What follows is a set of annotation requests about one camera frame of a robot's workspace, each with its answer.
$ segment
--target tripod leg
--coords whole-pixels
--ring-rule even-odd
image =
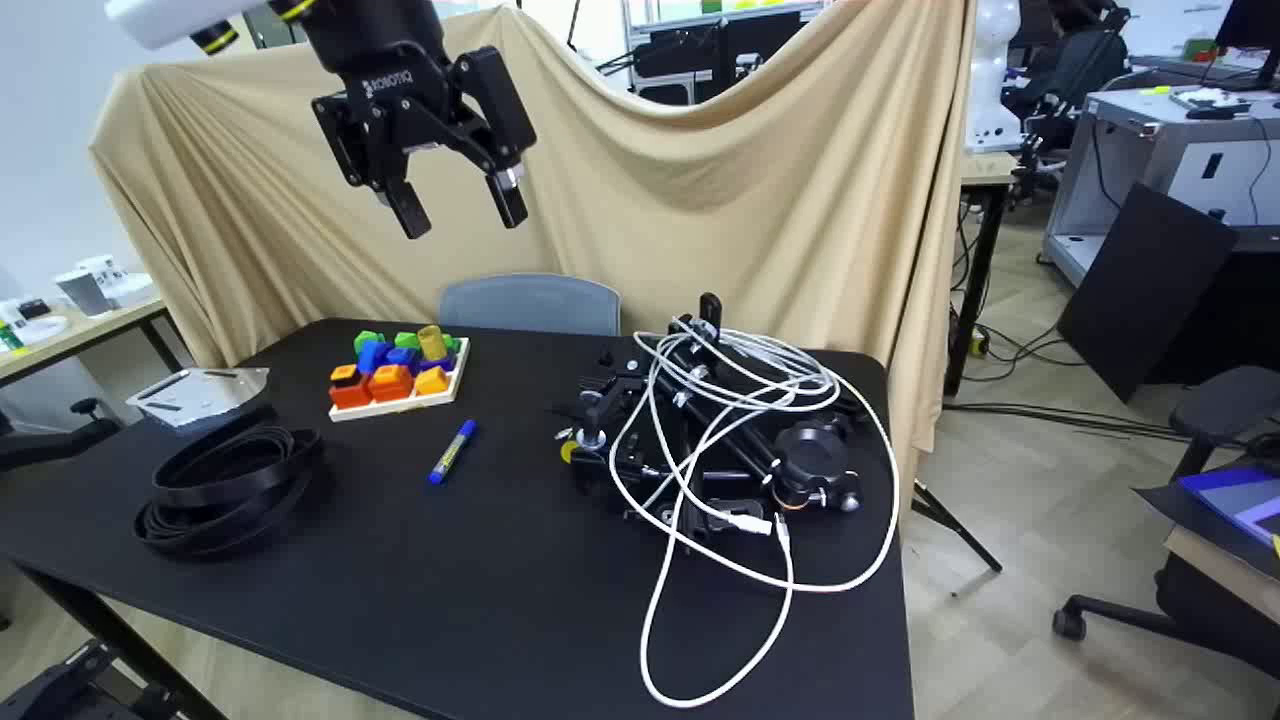
[[[978,545],[960,518],[947,512],[944,500],[930,498],[930,488],[917,485],[917,500],[911,509],[944,528],[952,528],[992,572],[1003,572],[1003,563],[987,554],[987,545]]]

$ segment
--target blue marker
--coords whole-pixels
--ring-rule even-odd
[[[474,420],[465,420],[465,428],[456,428],[450,443],[445,448],[445,458],[437,461],[437,468],[426,473],[426,485],[445,485],[456,458],[471,443],[471,435],[480,434]]]

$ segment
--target tangled cable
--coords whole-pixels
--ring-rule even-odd
[[[607,476],[613,476],[615,494],[623,498],[623,504],[644,524],[653,524],[656,532],[669,538],[662,559],[660,559],[660,572],[656,572],[644,620],[640,620],[640,680],[644,680],[647,698],[669,706],[669,710],[705,710],[705,706],[717,706],[721,698],[729,698],[738,680],[749,680],[761,667],[761,662],[771,652],[771,646],[781,642],[781,634],[785,634],[785,623],[793,618],[796,594],[806,594],[806,597],[855,594],[885,570],[891,538],[894,538],[894,522],[901,522],[901,468],[894,468],[894,458],[891,458],[888,428],[877,417],[877,407],[863,399],[863,394],[853,390],[830,370],[822,370],[803,349],[793,349],[793,344],[768,339],[768,336],[750,336],[750,332],[735,332],[735,330],[721,330],[721,339],[710,344],[707,339],[710,330],[707,325],[697,330],[687,320],[670,320],[670,330],[675,330],[670,336],[630,336],[653,355],[653,370],[644,377],[644,398],[637,399],[630,417],[623,420],[623,428],[615,434],[615,439],[607,448]],[[681,361],[670,361],[670,352],[691,352],[691,355],[707,352],[717,363],[730,370],[750,390],[722,390],[722,385],[710,382],[710,373],[684,370]],[[675,385],[681,394],[700,398],[700,399],[721,407],[707,420],[707,428],[700,434],[700,439],[691,443],[691,451],[681,458],[681,461],[670,458],[669,434],[662,434],[662,420],[660,420],[660,403],[656,403],[660,385],[669,385],[669,390]],[[870,420],[870,428],[879,435],[879,448],[885,448],[885,461],[888,461],[888,485],[891,485],[888,488],[891,512],[888,512],[888,524],[885,524],[885,539],[879,539],[879,547],[877,547],[877,555],[870,555],[870,563],[863,572],[855,572],[848,579],[835,579],[835,584],[800,584],[796,579],[796,554],[793,554],[788,522],[774,512],[771,524],[763,524],[763,522],[750,524],[742,518],[721,512],[721,509],[710,509],[707,500],[700,500],[691,494],[691,473],[700,468],[700,458],[710,451],[735,428],[742,428],[742,424],[750,424],[750,420],[761,420],[768,413],[793,413],[793,417],[822,413],[842,394],[868,413],[868,420]],[[653,435],[660,443],[662,479],[647,500],[637,500],[630,488],[621,476],[621,439],[630,435],[630,428],[640,424],[644,413],[647,413]],[[670,500],[669,522],[660,522],[660,518],[653,518],[653,500],[670,485],[675,485],[675,500]],[[785,575],[755,572],[755,570],[735,563],[735,559],[721,555],[717,547],[684,538],[681,532],[684,504],[707,512],[707,518],[717,518],[717,522],[722,522],[722,524],[730,524],[738,532],[755,532],[755,538],[771,532],[771,539],[774,539],[774,547],[785,555]],[[681,545],[691,547],[697,555],[742,575],[742,579],[755,579],[763,589],[781,589],[785,594],[781,614],[774,614],[763,646],[750,652],[750,662],[742,667],[735,667],[721,690],[710,690],[705,698],[687,698],[687,702],[660,694],[656,680],[653,680],[653,667],[647,667],[653,620],[656,620],[656,608],[662,602],[662,589],[669,589],[670,559],[675,559]]]

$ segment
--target chair wheel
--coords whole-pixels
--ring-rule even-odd
[[[1081,642],[1082,642],[1082,618],[1058,608],[1058,614],[1052,614],[1052,634],[1062,637],[1062,642],[1072,642],[1072,646],[1081,646]]]

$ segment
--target desk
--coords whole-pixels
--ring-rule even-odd
[[[669,717],[637,674],[660,545],[607,518],[604,494],[576,488],[553,443],[579,382],[621,339],[474,332],[450,407],[329,424],[325,382],[355,330],[366,325],[312,325],[247,361],[272,370],[266,403],[278,420],[329,439],[330,498],[284,545],[225,563],[153,555],[133,518],[176,448],[136,424],[59,479],[0,504],[0,554],[196,717],[216,710],[98,597],[407,713]],[[885,407],[877,361],[826,363]],[[445,488],[424,488],[424,468],[465,417],[480,420],[480,439]],[[800,575],[835,579],[877,554],[888,522],[877,451],[863,476],[870,512],[796,522]],[[771,594],[684,555],[656,623],[660,685],[721,685],[755,652],[771,614]],[[761,678],[705,717],[911,717],[901,554],[853,597],[796,597]]]
[[[0,385],[14,385],[46,363],[59,363],[90,344],[104,344],[121,332],[133,332],[133,330],[140,330],[147,336],[147,344],[154,349],[154,355],[164,361],[166,373],[180,373],[180,361],[171,355],[171,349],[154,332],[158,315],[166,315],[164,299],[133,306],[121,311],[104,311],[104,315],[72,315],[72,325],[64,332],[57,332],[51,339],[29,344],[18,352],[5,352],[0,355]]]
[[[983,311],[983,294],[987,294],[992,257],[996,257],[996,241],[998,241],[998,223],[1003,223],[1011,170],[1017,170],[1017,161],[1003,153],[960,161],[960,193],[983,210],[983,227],[973,241],[966,289],[960,299],[960,315],[952,325],[947,385],[944,385],[947,398],[954,398],[965,385],[965,361],[966,361],[973,330]]]

